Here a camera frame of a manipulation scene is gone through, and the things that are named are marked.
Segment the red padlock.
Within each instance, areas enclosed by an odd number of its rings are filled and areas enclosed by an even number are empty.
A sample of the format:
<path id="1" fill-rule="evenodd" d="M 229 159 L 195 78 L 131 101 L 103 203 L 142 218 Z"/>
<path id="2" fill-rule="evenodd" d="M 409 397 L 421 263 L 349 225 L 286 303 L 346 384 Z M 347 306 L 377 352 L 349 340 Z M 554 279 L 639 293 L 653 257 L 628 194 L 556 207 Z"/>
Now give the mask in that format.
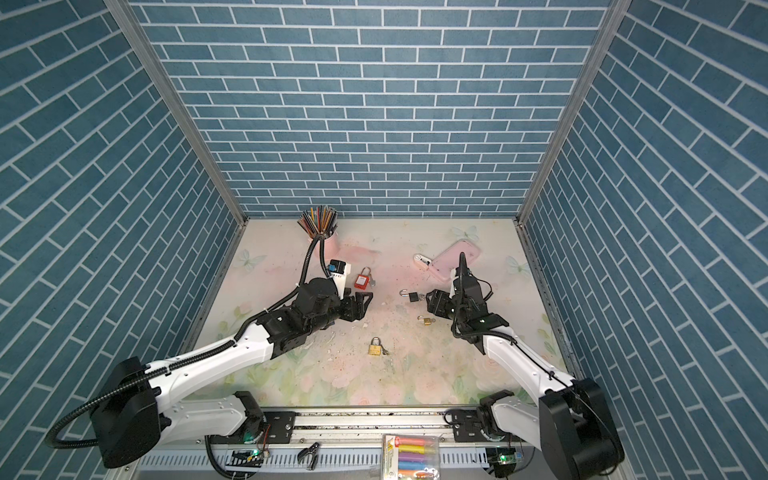
<path id="1" fill-rule="evenodd" d="M 364 267 L 357 275 L 353 286 L 358 290 L 366 290 L 371 282 L 371 269 Z"/>

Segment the large brass padlock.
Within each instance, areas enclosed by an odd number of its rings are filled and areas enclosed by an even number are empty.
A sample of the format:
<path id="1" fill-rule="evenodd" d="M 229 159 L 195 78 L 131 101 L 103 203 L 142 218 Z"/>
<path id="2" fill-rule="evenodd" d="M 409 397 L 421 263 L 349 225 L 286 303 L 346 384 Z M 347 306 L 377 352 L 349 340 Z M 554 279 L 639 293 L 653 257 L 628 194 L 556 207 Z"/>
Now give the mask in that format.
<path id="1" fill-rule="evenodd" d="M 368 346 L 368 354 L 370 356 L 386 356 L 389 351 L 383 346 L 379 337 L 373 337 Z"/>

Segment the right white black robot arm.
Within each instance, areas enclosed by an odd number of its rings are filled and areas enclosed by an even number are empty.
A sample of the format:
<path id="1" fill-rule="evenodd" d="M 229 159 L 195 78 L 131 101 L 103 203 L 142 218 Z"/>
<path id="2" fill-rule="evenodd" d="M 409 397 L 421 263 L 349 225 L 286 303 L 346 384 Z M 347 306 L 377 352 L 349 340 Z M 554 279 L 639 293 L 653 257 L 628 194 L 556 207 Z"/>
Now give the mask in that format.
<path id="1" fill-rule="evenodd" d="M 477 417 L 491 439 L 519 438 L 542 452 L 558 479 L 608 476 L 625 451 L 601 387 L 556 368 L 529 347 L 500 315 L 488 308 L 492 294 L 457 257 L 450 291 L 426 296 L 429 313 L 450 320 L 454 338 L 465 340 L 500 365 L 528 393 L 520 400 L 502 390 L 480 400 Z"/>

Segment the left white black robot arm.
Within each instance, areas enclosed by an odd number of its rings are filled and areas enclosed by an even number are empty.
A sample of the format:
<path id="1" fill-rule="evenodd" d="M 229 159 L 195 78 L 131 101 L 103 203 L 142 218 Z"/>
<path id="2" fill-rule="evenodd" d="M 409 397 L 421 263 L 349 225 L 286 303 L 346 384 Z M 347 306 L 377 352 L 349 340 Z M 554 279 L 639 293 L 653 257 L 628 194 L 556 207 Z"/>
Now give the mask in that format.
<path id="1" fill-rule="evenodd" d="M 305 255 L 295 288 L 266 309 L 248 317 L 238 330 L 210 345 L 148 364 L 137 357 L 118 363 L 94 398 L 56 421 L 44 437 L 52 449 L 98 448 L 108 469 L 126 466 L 164 441 L 190 433 L 230 436 L 244 425 L 259 424 L 253 396 L 236 392 L 242 408 L 227 408 L 230 417 L 206 409 L 180 411 L 182 401 L 198 390 L 246 367 L 274 360 L 305 344 L 336 321 L 365 317 L 370 292 L 349 289 L 348 264 L 320 263 L 322 274 L 308 278 L 314 254 L 325 254 L 325 238 L 315 237 Z"/>

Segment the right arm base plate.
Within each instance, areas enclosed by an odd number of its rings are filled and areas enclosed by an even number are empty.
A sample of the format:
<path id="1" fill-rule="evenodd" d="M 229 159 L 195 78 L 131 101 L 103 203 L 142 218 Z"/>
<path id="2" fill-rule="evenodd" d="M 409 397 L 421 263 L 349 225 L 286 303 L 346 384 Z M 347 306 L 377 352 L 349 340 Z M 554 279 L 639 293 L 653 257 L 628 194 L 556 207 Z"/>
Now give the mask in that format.
<path id="1" fill-rule="evenodd" d="M 454 441 L 458 443 L 522 441 L 521 437 L 503 431 L 491 413 L 482 408 L 448 409 L 443 413 L 443 420 L 452 430 Z"/>

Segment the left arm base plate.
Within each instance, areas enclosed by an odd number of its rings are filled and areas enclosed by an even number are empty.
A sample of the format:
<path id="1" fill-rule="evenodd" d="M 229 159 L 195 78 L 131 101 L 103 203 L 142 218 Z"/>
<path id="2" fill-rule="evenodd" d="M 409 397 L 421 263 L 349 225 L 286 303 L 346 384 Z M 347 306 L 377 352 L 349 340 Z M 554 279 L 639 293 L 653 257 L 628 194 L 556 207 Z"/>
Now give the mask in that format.
<path id="1" fill-rule="evenodd" d="M 267 411 L 248 417 L 241 428 L 244 444 L 288 444 L 291 441 L 297 414 L 294 411 Z"/>

